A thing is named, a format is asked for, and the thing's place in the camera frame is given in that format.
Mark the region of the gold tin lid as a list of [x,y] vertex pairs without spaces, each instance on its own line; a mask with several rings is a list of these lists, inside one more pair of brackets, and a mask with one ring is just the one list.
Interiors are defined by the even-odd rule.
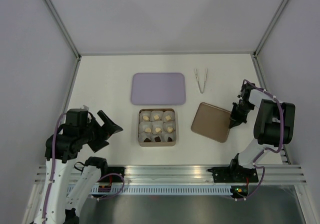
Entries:
[[226,109],[201,102],[190,129],[198,135],[225,143],[230,130],[230,116],[231,112]]

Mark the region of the white heart chocolate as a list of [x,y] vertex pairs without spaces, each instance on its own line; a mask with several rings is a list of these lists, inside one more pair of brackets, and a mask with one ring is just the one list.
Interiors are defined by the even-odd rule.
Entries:
[[151,130],[149,127],[147,127],[147,128],[145,129],[145,132],[146,132],[146,133],[151,133],[151,131],[152,131],[152,130]]

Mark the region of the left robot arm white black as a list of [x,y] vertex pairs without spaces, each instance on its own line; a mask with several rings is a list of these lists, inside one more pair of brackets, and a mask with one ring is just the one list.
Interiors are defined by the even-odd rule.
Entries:
[[80,170],[80,177],[68,191],[70,177],[77,164],[79,152],[88,145],[97,152],[109,145],[108,139],[123,128],[115,124],[102,110],[97,113],[103,124],[84,108],[72,108],[62,113],[53,134],[45,143],[45,181],[34,224],[78,224],[86,199],[96,183],[109,180],[120,173],[109,172],[105,158],[91,156]]

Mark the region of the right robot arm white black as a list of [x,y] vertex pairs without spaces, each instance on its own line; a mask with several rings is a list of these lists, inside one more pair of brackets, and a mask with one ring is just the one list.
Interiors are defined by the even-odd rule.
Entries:
[[257,164],[268,154],[279,153],[283,145],[291,142],[294,132],[296,106],[283,102],[266,89],[244,80],[239,101],[233,103],[228,128],[247,122],[250,111],[258,109],[253,127],[253,140],[231,160],[228,176],[235,182],[250,178]]

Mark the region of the gold chocolate tin box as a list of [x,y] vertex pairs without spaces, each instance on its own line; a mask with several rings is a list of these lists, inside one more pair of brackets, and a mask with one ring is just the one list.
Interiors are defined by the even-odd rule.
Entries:
[[138,112],[137,141],[141,147],[173,147],[178,118],[172,108],[144,108]]

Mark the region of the white paper cup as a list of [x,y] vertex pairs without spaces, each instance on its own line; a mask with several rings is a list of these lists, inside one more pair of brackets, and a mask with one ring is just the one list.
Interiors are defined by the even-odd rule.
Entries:
[[139,133],[145,132],[146,128],[150,128],[152,132],[152,122],[151,121],[144,121],[139,123]]
[[167,132],[167,128],[168,127],[172,127],[173,128],[173,132],[176,130],[176,122],[173,120],[173,121],[168,121],[168,122],[164,122],[163,123],[163,130],[165,132]]
[[146,132],[142,132],[139,134],[139,137],[138,137],[138,141],[139,143],[145,143],[144,140],[148,138],[151,140],[151,134],[150,133],[146,133]]
[[174,121],[175,120],[175,112],[171,111],[171,110],[164,111],[161,120],[164,123]]
[[170,143],[170,142],[167,142],[167,138],[168,138],[168,137],[171,137],[171,138],[172,138],[172,142],[175,142],[175,141],[176,141],[176,132],[175,132],[175,131],[174,131],[174,132],[171,132],[171,133],[169,133],[169,132],[163,132],[162,135],[163,135],[163,141],[166,142],[166,143]]
[[162,135],[161,133],[152,134],[152,135],[151,135],[151,141],[152,141],[152,142],[155,142],[155,137],[160,137],[161,142],[164,141],[163,135]]
[[[151,124],[152,124],[152,133],[153,134],[159,134],[163,131],[164,122],[162,120],[152,121]],[[156,128],[161,128],[161,132],[156,133],[156,131],[155,131]]]
[[[155,122],[155,121],[161,121],[162,120],[162,117],[163,117],[163,114],[164,112],[162,110],[153,110],[151,112],[151,116],[150,116],[150,121],[151,122]],[[154,116],[155,115],[158,115],[159,116],[159,119],[158,120],[154,120]]]
[[151,111],[148,110],[143,110],[139,113],[139,122],[146,122],[143,120],[143,116],[148,116],[149,117],[149,121],[150,121],[150,117],[151,117]]

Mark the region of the lavender plastic tray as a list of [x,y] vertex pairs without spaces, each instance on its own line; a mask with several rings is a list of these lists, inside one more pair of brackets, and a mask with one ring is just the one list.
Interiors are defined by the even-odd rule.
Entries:
[[186,102],[185,76],[179,72],[135,73],[130,101],[136,106],[183,105]]

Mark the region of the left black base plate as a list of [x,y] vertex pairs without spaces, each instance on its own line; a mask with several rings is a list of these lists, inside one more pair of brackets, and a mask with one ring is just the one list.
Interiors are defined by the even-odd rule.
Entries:
[[99,182],[101,183],[122,183],[125,177],[124,166],[109,166],[107,171],[103,172]]

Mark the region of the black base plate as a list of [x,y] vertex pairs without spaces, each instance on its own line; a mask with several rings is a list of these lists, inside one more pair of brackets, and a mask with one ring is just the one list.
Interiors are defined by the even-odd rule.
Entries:
[[212,174],[214,183],[258,183],[259,178],[255,168],[231,168],[230,166],[212,167],[207,169]]
[[109,166],[107,171],[103,172],[99,182],[101,183],[122,183],[125,177],[124,166]]

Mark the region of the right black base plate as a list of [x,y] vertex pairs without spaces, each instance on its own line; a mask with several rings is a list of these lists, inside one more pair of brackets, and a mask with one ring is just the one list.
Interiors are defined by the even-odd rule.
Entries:
[[212,167],[207,169],[212,174],[214,183],[258,183],[259,178],[255,168],[231,168],[230,166]]

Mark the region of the right aluminium frame post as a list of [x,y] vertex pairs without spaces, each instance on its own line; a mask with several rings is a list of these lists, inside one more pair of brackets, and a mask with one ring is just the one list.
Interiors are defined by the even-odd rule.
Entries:
[[291,0],[281,0],[251,57],[256,59]]

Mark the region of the aluminium frame post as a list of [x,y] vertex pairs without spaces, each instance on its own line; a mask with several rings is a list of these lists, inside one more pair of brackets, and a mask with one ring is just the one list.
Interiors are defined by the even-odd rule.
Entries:
[[291,0],[281,0],[251,57],[256,59]]
[[62,36],[64,37],[67,45],[71,49],[73,55],[75,56],[76,60],[81,59],[81,54],[79,53],[74,41],[72,40],[71,35],[69,34],[63,20],[61,19],[54,3],[52,0],[43,0],[45,6],[47,7],[50,15],[52,16],[54,22],[56,23],[58,29],[60,30]]

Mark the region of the aluminium mounting rail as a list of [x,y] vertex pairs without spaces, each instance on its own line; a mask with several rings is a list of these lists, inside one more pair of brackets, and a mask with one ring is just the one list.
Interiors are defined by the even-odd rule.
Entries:
[[[209,172],[209,165],[126,165],[124,180],[127,185],[209,185],[215,177],[225,184],[227,178]],[[257,178],[263,185],[306,185],[307,180],[300,165],[266,165],[265,173],[257,169]]]

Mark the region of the left aluminium frame post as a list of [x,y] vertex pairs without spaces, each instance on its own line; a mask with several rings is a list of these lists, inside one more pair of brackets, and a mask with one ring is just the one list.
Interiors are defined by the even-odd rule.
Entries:
[[79,53],[74,41],[72,40],[71,35],[69,34],[63,20],[61,19],[54,3],[52,0],[43,0],[45,6],[47,7],[50,15],[52,16],[54,22],[56,23],[58,29],[60,30],[62,36],[64,37],[67,45],[71,49],[73,55],[75,56],[76,60],[81,59],[81,54]]

